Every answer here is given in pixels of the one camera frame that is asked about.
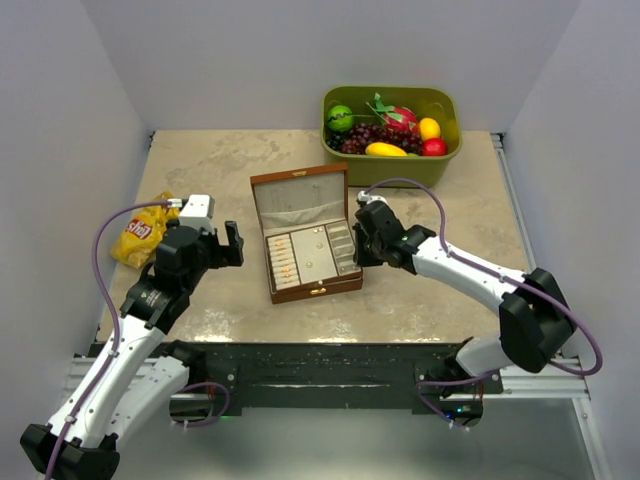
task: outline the yellow bag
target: yellow bag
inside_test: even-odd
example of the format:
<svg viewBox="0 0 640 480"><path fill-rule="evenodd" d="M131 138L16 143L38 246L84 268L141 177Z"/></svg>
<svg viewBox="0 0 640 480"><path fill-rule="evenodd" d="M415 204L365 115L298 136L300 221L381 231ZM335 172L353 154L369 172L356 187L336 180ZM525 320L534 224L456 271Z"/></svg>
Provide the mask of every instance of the yellow bag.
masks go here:
<svg viewBox="0 0 640 480"><path fill-rule="evenodd" d="M162 192L154 201L174 198L171 192ZM111 256L135 268L142 267L153 254L167 230L167 220L178 218L180 210L163 206L145 207L127 225L116 243Z"/></svg>

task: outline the cable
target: cable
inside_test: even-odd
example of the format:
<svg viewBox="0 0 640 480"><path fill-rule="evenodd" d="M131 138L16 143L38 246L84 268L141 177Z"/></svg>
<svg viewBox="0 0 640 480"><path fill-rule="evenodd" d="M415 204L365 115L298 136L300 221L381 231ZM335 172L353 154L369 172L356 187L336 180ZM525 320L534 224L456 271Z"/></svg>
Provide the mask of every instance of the cable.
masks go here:
<svg viewBox="0 0 640 480"><path fill-rule="evenodd" d="M102 232L104 232L107 226L114 219L116 219L117 217L119 217L124 213L130 212L132 210L137 210L139 208L144 208L144 207L167 206L167 205L171 205L171 203L166 201L157 201L157 202L138 203L137 205L132 205L130 207L124 208L114 213L109 218L107 218L102 223L102 225L100 225L100 227L98 228L98 231L96 232L95 237L93 237L93 244L91 246L91 266L93 268L93 276L96 279L96 283L98 284L98 288L100 289L100 293L102 294L102 297L104 298L105 302L107 302L107 307L109 308L109 313L111 313L111 319L113 320L112 349L114 352L117 352L118 347L120 346L120 322L118 321L119 319L118 319L118 312L116 310L116 307L113 304L113 300L111 300L111 297L109 296L109 290L107 290L107 287L104 284L104 280L102 279L102 275L100 274L100 267L98 265L98 244L100 243L100 237L102 236ZM100 370L98 370L98 373L96 373L95 377L93 377L93 380L91 380L89 385L87 385L87 388L84 390L84 392L80 394L80 396L78 397L78 400L76 400L75 406L69 412L70 417L75 417L78 414L78 412L82 408L82 405L84 405L84 403L87 401L87 398L89 398L89 395L91 395L91 392L94 390L96 385L98 385L100 380L102 380L102 377L105 375L105 373L109 369L109 366L111 365L115 357L116 355L107 356L107 359L102 364L102 367L100 367ZM64 425L62 426L62 429L60 430L60 434L58 435L56 443L53 446L53 450L51 451L49 462L47 463L47 471L44 476L45 480L51 480L53 478L53 470L55 468L56 460L58 459L58 454L60 453L60 449L62 448L62 442L64 442L64 439L69 433L69 429L71 428L71 425L72 425L71 422L65 422Z"/></svg>
<svg viewBox="0 0 640 480"><path fill-rule="evenodd" d="M447 223L447 217L444 211L444 206L442 205L442 202L440 201L440 199L436 196L436 194L428 187L425 187L424 185L422 185L420 182L417 182L415 180L412 180L410 178L402 178L402 177L396 177L396 178L389 178L387 180L383 180L381 182L375 183L373 185L371 185L369 188L367 188L365 190L365 193L369 193L371 192L373 189L378 188L382 185L386 185L388 183L392 183L392 182L405 182L405 183L410 183L411 185L415 185L416 187L418 187L419 189L421 189L422 191L424 191L427 195L429 195L431 197L431 199L434 201L434 203L436 204L436 206L438 207L438 211L440 212L440 231L439 231L439 239L440 239L440 245L442 246L442 250L448 255L451 256L453 258L455 258L456 260L458 260L459 262L470 266L472 268L475 268L477 270L480 270L481 272L486 273L487 275L491 275L494 278L497 278L501 281L505 281L515 287L518 288L522 288L523 290L526 290L529 293L532 293L536 296L538 296L539 298L541 298L542 300L550 303L552 306L554 306L555 308L557 308L558 310L560 310L568 319L569 321L571 321L576 328L578 328L583 335L587 338L587 340L589 341L589 344L591 345L591 348L593 349L593 353L595 354L595 364L593 367L591 367L589 370L577 370L577 369L573 369L570 367L567 367L565 365L559 364L555 361L550 361L549 364L553 365L556 368L559 368L560 370L563 370L567 373L571 373L574 375L578 375L581 377L586 377L589 375L595 375L596 373L598 373L601 369L602 369L602 351L600 349L600 346L598 345L597 340L595 339L595 337L593 336L593 334L589 331L589 329L587 328L586 324L579 319L576 314L574 314L571 310L569 310L569 308L567 308L565 305L563 305L562 303L560 303L558 300L556 300L555 298L553 298L552 296L548 295L545 292L542 292L540 290L538 290L535 287L532 287L531 285L527 285L526 283L520 282L514 278L508 277L506 275L501 275L500 273L498 273L497 271L486 267L484 265L481 265L477 262L474 262L473 260L470 260L468 258L465 258L461 255L458 255L455 251L451 250L449 248L449 245L447 245L446 241L445 241L445 237L444 237L444 231L445 231L445 226ZM481 375L480 377L476 377L476 378L471 378L468 380L461 380L464 381L466 383L458 383L458 382L430 382L430 381L423 381L423 382L419 382L418 384L416 384L416 388L419 388L421 386L457 386L457 385L468 385L468 384L473 384L476 383L478 381L484 380L484 378L486 378L486 376L490 375L490 373L486 373L485 375ZM446 417L446 415L444 415L444 413L442 412L442 410L438 409L435 405L433 405L431 402L429 402L427 399L425 399L422 395L420 395L420 399L429 407L431 408L431 410L433 410L436 414L438 414L438 416L443 417L445 420L451 420L448 417ZM456 425L456 426L460 426L460 427L464 427L462 424L451 420L452 425Z"/></svg>
<svg viewBox="0 0 640 480"><path fill-rule="evenodd" d="M204 420L201 420L199 422L188 422L185 420L183 422L176 422L176 423L184 425L185 428L207 427L209 425L216 423L220 419L220 417L222 417L222 415L224 415L225 412L229 409L229 405L231 404L231 394L229 393L229 390L227 389L227 387L225 387L224 385L221 385L220 383L216 383L216 382L194 383L193 385L187 385L178 393L190 392L191 390L195 390L196 388L203 388L203 387L214 387L222 390L222 392L224 393L224 406L222 407L222 409L213 417L205 418Z"/></svg>

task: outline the marble table surface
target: marble table surface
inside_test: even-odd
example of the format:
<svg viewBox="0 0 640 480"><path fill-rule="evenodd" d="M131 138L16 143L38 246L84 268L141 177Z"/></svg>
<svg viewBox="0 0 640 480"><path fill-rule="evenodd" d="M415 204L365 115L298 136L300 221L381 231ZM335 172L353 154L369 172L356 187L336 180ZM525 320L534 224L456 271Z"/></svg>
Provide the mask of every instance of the marble table surface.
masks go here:
<svg viewBox="0 0 640 480"><path fill-rule="evenodd" d="M489 261L526 267L521 239L488 132L464 132L463 148L435 191L447 212L447 240ZM482 305L435 280L388 266L368 268L360 291L272 305L249 177L321 165L312 130L202 130L156 132L137 195L163 190L177 197L208 193L223 243L224 221L238 222L245 240L242 268L209 271L178 319L170 340L202 342L458 342L497 331ZM350 189L350 214L355 195ZM433 230L438 211L422 192L383 191L405 227ZM119 306L139 271L118 265L111 294ZM111 332L105 315L98 340Z"/></svg>

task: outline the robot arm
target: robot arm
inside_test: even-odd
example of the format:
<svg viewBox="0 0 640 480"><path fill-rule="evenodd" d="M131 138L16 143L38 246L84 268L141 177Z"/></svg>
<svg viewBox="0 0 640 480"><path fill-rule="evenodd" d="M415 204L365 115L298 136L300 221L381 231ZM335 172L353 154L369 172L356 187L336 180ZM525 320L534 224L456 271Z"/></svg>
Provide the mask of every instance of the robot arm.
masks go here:
<svg viewBox="0 0 640 480"><path fill-rule="evenodd" d="M100 478L110 478L119 460L116 447L121 448L156 408L187 384L198 364L197 355L174 342L152 371L129 388L142 363L189 306L189 297L204 273L243 263L243 240L235 222L225 223L229 245L218 241L211 225L211 197L191 195L177 203L182 210L167 225L155 263L145 266L120 309L118 348L113 348L112 333L71 398L47 425L32 424L24 432L20 443L39 472L44 473L54 444L63 436L55 478L97 478L96 472L102 472ZM74 411L87 387L96 381L82 407Z"/></svg>
<svg viewBox="0 0 640 480"><path fill-rule="evenodd" d="M463 342L438 371L430 372L433 379L463 380L509 365L538 373L575 331L556 308L504 281L510 277L529 284L566 305L549 272L536 268L526 274L494 265L449 243L443 246L434 231L420 225L405 230L380 196L361 192L358 204L356 263L363 267L387 263L441 281L480 302L500 319L498 334ZM476 266L460 262L452 252Z"/></svg>

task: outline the box lid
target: box lid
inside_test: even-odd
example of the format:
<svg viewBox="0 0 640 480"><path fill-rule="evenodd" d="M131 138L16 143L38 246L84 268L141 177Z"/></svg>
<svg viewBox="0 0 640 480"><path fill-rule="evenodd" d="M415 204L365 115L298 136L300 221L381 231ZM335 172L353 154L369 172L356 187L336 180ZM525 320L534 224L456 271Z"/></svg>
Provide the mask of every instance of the box lid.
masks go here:
<svg viewBox="0 0 640 480"><path fill-rule="evenodd" d="M251 188L264 235L348 217L346 163L253 176Z"/></svg>

